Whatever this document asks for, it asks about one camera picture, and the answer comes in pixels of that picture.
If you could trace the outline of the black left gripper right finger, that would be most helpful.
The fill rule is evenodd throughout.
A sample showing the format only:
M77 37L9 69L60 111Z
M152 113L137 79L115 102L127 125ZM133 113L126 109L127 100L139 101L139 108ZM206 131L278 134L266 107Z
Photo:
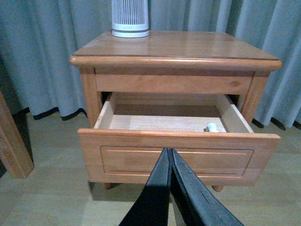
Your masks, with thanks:
M188 226L241 226L242 223L209 191L183 158L169 149L171 193Z

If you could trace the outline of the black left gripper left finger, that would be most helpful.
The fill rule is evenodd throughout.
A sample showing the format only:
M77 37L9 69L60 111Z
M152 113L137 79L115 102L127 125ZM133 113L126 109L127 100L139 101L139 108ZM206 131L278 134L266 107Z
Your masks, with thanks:
M166 226L171 186L170 149L164 148L140 196L121 221L121 226Z

